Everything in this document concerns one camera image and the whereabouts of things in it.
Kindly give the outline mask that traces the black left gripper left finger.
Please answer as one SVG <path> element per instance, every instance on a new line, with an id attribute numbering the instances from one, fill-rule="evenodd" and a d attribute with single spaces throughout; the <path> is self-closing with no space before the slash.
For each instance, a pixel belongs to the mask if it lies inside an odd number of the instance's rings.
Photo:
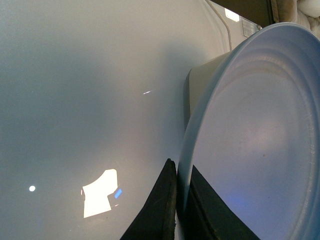
<path id="1" fill-rule="evenodd" d="M 173 240 L 176 227 L 177 172 L 167 159 L 144 206 L 122 240 Z"/>

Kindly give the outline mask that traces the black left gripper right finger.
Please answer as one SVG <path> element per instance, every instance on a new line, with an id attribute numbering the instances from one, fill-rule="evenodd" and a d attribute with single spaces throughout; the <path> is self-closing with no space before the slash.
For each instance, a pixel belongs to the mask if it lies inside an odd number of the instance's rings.
<path id="1" fill-rule="evenodd" d="M 184 221 L 186 240 L 258 240 L 193 166 Z"/>

